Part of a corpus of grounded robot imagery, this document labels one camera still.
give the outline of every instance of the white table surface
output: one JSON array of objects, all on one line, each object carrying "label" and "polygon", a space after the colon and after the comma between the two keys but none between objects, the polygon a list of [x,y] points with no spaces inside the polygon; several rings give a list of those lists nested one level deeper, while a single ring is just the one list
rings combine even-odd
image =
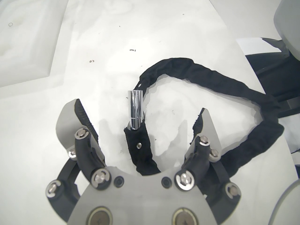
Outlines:
[{"label": "white table surface", "polygon": [[[170,57],[191,58],[263,92],[209,0],[69,0],[50,76],[0,88],[1,224],[64,224],[44,192],[68,159],[55,125],[72,99],[81,99],[106,163],[136,174],[123,133],[127,91],[148,67]],[[202,107],[211,114],[223,153],[261,121],[250,102],[167,76],[149,88],[144,103],[162,171],[182,163]],[[278,198],[296,179],[280,137],[231,178],[242,199],[224,224],[267,224]],[[87,182],[80,176],[77,183],[82,193]]]}]

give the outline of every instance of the metal screw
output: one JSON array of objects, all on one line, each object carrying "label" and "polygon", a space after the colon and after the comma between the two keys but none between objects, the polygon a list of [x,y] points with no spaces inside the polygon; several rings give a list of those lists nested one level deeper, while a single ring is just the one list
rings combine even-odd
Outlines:
[{"label": "metal screw", "polygon": [[225,185],[225,192],[227,196],[231,199],[233,199],[234,196],[241,195],[241,190],[239,189],[239,187],[232,182],[229,182]]},{"label": "metal screw", "polygon": [[208,143],[208,138],[206,136],[200,136],[200,141],[204,144]]},{"label": "metal screw", "polygon": [[80,129],[80,130],[77,132],[77,136],[79,136],[79,137],[83,137],[85,134],[86,134],[85,129]]},{"label": "metal screw", "polygon": [[48,192],[49,192],[49,193],[54,193],[54,192],[56,191],[56,189],[57,189],[57,185],[56,185],[55,183],[53,183],[53,184],[49,187]]},{"label": "metal screw", "polygon": [[104,190],[103,188],[107,188],[110,184],[110,177],[109,171],[104,168],[99,168],[93,173],[91,177],[91,184],[98,190]]},{"label": "metal screw", "polygon": [[72,159],[73,161],[76,161],[77,158],[76,158],[76,151],[75,149],[70,149],[70,151],[68,152],[68,156],[70,159]]},{"label": "metal screw", "polygon": [[233,185],[229,188],[229,193],[233,196],[237,196],[239,194],[239,190]]},{"label": "metal screw", "polygon": [[177,184],[177,187],[183,191],[189,191],[195,185],[194,176],[188,170],[186,170],[181,175],[176,174],[175,182]]},{"label": "metal screw", "polygon": [[58,186],[61,186],[61,182],[59,180],[51,181],[46,188],[46,196],[49,198],[55,197],[55,192]]},{"label": "metal screw", "polygon": [[94,180],[96,183],[102,184],[105,181],[105,174],[103,172],[96,174]]},{"label": "metal screw", "polygon": [[211,149],[210,150],[210,154],[213,156],[213,157],[217,157],[219,152],[216,150],[216,149]]},{"label": "metal screw", "polygon": [[187,176],[186,173],[183,173],[181,176],[180,176],[180,182],[183,184],[183,185],[187,185],[189,183],[191,183],[192,181],[192,178],[190,176]]},{"label": "metal screw", "polygon": [[78,131],[76,131],[74,136],[77,140],[81,140],[81,139],[86,138],[88,136],[88,134],[89,134],[88,129],[81,128]]}]

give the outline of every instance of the screw head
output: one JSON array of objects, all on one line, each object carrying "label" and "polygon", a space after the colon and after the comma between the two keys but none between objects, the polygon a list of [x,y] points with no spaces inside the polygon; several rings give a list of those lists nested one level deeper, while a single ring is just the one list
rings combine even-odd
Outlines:
[{"label": "screw head", "polygon": [[216,149],[211,149],[210,154],[211,154],[213,157],[217,157],[218,154],[219,154],[219,152],[218,152]]},{"label": "screw head", "polygon": [[181,176],[180,176],[180,182],[183,184],[183,185],[187,185],[189,183],[191,183],[192,181],[192,178],[190,176],[188,176],[186,173],[183,173]]},{"label": "screw head", "polygon": [[59,180],[51,181],[46,188],[46,196],[48,198],[55,197],[55,192],[57,191],[57,187],[61,186],[61,182]]},{"label": "screw head", "polygon": [[225,185],[225,192],[231,199],[233,199],[235,196],[241,196],[240,188],[232,182],[229,182]]},{"label": "screw head", "polygon": [[91,177],[91,185],[97,190],[104,190],[109,187],[111,175],[105,168],[99,168]]},{"label": "screw head", "polygon": [[207,144],[208,143],[208,138],[206,136],[200,136],[200,142]]},{"label": "screw head", "polygon": [[102,184],[105,181],[105,174],[103,172],[96,174],[94,180],[96,183]]},{"label": "screw head", "polygon": [[52,185],[49,186],[48,192],[55,193],[56,189],[57,189],[57,185],[53,183]]},{"label": "screw head", "polygon": [[77,136],[79,136],[79,137],[83,137],[85,134],[86,134],[85,129],[80,129],[80,130],[77,132]]},{"label": "screw head", "polygon": [[73,161],[77,160],[77,158],[76,158],[76,151],[75,151],[74,148],[69,150],[68,156],[69,156],[69,158],[72,159]]},{"label": "screw head", "polygon": [[233,196],[237,196],[239,194],[239,190],[233,185],[229,188],[229,193]]}]

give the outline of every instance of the silver metal cylinder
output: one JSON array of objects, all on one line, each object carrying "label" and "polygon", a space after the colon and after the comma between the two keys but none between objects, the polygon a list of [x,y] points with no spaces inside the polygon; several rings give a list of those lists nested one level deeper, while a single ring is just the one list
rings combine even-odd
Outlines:
[{"label": "silver metal cylinder", "polygon": [[128,91],[129,101],[129,119],[130,128],[137,130],[144,119],[143,113],[143,91],[142,90],[131,90]]}]

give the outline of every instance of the black circular hole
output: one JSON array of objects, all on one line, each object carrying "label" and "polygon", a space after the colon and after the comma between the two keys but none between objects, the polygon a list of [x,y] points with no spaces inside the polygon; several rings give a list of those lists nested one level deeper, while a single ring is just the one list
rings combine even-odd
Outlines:
[{"label": "black circular hole", "polygon": [[172,181],[169,177],[163,177],[161,184],[164,188],[169,189],[172,186]]},{"label": "black circular hole", "polygon": [[122,176],[116,177],[115,180],[113,181],[113,184],[117,188],[122,187],[124,185],[124,178]]}]

